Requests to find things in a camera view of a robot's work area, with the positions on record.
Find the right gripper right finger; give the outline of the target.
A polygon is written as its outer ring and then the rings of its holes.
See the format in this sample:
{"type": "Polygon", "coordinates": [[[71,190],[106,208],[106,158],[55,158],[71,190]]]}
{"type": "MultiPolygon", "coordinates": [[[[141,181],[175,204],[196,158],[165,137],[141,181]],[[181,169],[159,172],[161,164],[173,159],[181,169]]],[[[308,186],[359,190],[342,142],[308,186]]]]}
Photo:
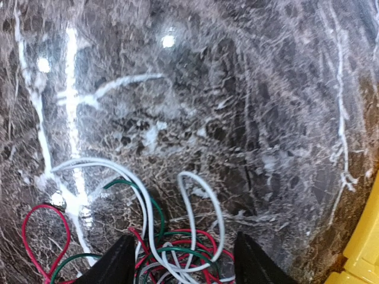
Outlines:
{"type": "Polygon", "coordinates": [[[241,231],[237,234],[233,254],[237,284],[297,283],[275,264],[252,237],[241,231]]]}

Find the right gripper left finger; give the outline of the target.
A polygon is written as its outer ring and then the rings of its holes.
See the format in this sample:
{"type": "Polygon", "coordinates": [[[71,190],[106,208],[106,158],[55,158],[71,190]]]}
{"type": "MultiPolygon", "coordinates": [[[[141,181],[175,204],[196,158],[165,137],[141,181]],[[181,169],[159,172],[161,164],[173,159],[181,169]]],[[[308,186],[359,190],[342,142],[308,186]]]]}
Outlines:
{"type": "Polygon", "coordinates": [[[81,277],[73,283],[134,283],[135,240],[122,235],[114,245],[81,277]]]}

